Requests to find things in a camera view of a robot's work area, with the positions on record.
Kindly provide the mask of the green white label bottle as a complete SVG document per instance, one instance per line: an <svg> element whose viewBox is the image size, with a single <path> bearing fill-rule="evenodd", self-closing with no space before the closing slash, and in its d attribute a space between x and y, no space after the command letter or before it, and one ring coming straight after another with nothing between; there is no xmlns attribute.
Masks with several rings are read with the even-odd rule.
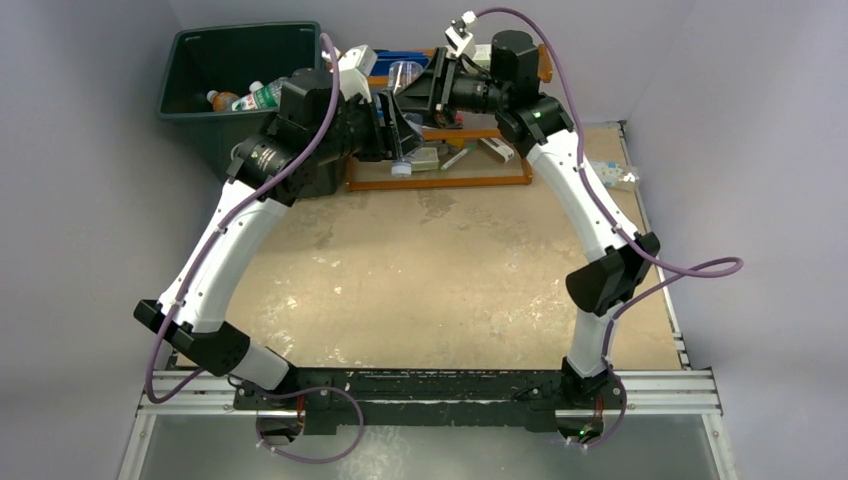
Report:
<svg viewBox="0 0 848 480"><path fill-rule="evenodd" d="M235 100L231 104L230 110L237 112L276 109L279 106L281 89L285 80L286 77L277 78L269 83L253 81L249 85L249 93Z"/></svg>

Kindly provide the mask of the orange drink bottle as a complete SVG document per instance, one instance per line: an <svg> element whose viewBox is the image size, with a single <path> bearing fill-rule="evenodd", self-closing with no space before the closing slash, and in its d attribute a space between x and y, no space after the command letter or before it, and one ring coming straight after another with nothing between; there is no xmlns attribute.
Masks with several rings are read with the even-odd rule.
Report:
<svg viewBox="0 0 848 480"><path fill-rule="evenodd" d="M227 91L209 90L206 93L206 100L210 104L213 112L231 111L233 105L240 99L240 96Z"/></svg>

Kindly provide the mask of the white blue label bottle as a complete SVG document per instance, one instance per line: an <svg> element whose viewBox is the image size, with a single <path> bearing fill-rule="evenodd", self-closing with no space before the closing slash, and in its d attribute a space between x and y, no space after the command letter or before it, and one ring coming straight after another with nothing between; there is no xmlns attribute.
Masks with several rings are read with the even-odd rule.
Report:
<svg viewBox="0 0 848 480"><path fill-rule="evenodd" d="M608 189L635 192L641 177L635 167L611 161L588 160L601 183Z"/></svg>

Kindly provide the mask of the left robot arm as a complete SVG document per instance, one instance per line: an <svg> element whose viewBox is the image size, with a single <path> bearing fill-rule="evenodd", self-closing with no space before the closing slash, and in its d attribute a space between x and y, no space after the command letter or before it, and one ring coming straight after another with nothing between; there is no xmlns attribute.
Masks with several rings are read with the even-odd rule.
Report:
<svg viewBox="0 0 848 480"><path fill-rule="evenodd" d="M158 298L137 304L134 318L198 367L256 385L272 408L289 407L298 395L292 364L225 319L235 288L318 166L400 158L422 142L391 90L344 93L336 73L295 72L259 132L233 148L215 213L189 260Z"/></svg>

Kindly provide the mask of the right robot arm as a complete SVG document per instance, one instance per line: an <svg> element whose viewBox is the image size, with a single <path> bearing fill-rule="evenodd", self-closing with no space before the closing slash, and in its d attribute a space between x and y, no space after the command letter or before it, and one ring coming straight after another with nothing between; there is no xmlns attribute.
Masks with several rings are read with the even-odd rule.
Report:
<svg viewBox="0 0 848 480"><path fill-rule="evenodd" d="M531 36L506 30L492 40L483 70L467 68L452 45L440 47L422 74L397 93L400 107L428 127L446 128L459 111L491 114L500 136L540 174L557 196L581 242L586 265L565 285L577 307L572 345L563 360L561 392L584 407L608 375L613 317L645 279L660 242L641 234L617 207L584 154L559 100L540 90L539 49Z"/></svg>

